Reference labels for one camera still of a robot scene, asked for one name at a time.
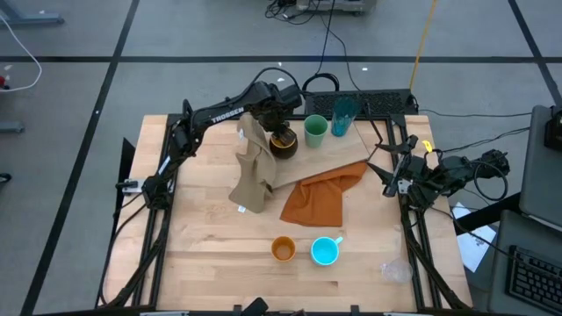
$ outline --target black keyboard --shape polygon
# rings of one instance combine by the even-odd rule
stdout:
[[[525,264],[509,260],[506,293],[562,315],[562,264],[517,246],[511,246],[509,252]]]

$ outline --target wooden table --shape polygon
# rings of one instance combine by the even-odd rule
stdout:
[[[155,173],[166,118],[144,118],[131,178]],[[235,124],[226,121],[207,130],[197,157],[180,168],[157,309],[231,311],[233,305],[245,307],[260,296],[272,311],[346,312],[350,305],[359,305],[362,312],[415,311],[412,284],[394,284],[381,275],[381,264],[398,257],[407,261],[407,250],[398,200],[382,196],[377,175],[367,169],[361,182],[344,193],[342,227],[304,227],[281,221],[279,215],[294,185],[275,190],[275,197],[267,202],[275,211],[238,212],[227,198],[240,174],[234,157],[241,146]],[[372,127],[365,121],[355,124],[371,151],[377,140]],[[378,123],[378,129],[387,143],[385,124]],[[407,117],[407,130],[433,143],[427,117]],[[424,150],[419,141],[415,153],[421,155]],[[381,150],[371,162],[393,168],[391,156]],[[429,164],[436,165],[434,155]],[[121,212],[119,224],[143,204],[141,200]],[[444,197],[436,203],[438,209],[448,207]],[[117,295],[139,263],[147,218],[148,211],[139,214],[116,240],[104,286],[108,299]],[[436,268],[471,305],[450,218],[436,211],[427,211],[425,218]],[[298,253],[291,262],[276,262],[270,254],[271,242],[280,235],[296,241]],[[344,238],[340,258],[331,267],[317,267],[310,260],[310,246],[321,236]],[[419,266],[424,301],[431,306],[427,275]],[[141,303],[148,302],[151,281],[152,270]]]

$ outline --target blue cup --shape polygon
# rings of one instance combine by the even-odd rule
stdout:
[[[320,237],[313,242],[310,248],[310,256],[314,263],[320,266],[328,266],[337,260],[340,255],[338,244],[343,241],[343,237],[339,237],[335,241],[329,237]]]

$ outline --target orange towel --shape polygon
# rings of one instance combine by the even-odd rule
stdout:
[[[303,226],[341,226],[342,194],[361,180],[365,162],[299,181],[285,203],[281,220]]]

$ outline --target white cable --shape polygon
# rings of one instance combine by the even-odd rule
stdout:
[[[10,89],[10,90],[4,90],[4,89],[0,89],[0,93],[8,93],[8,92],[16,92],[16,91],[21,91],[21,90],[26,90],[26,89],[30,89],[32,88],[35,84],[37,84],[37,81],[41,78],[41,74],[43,74],[43,68],[41,68],[41,65],[39,65],[39,62],[35,59],[35,57],[33,57],[33,55],[31,53],[29,53],[29,51],[27,50],[27,48],[25,48],[24,44],[22,44],[18,37],[16,36],[16,34],[14,34],[14,31],[12,31],[10,25],[8,24],[8,22],[6,22],[6,20],[4,19],[4,17],[2,16],[2,14],[0,14],[0,18],[2,19],[2,21],[4,22],[4,24],[6,25],[6,27],[8,27],[8,30],[11,33],[11,36],[17,41],[17,43],[25,50],[25,52],[29,55],[29,57],[31,57],[33,59],[33,61],[35,61],[35,63],[37,64],[37,68],[39,69],[39,73],[37,74],[37,78],[35,78],[35,81],[26,86],[26,87],[18,87],[18,88],[14,88],[14,89]]]

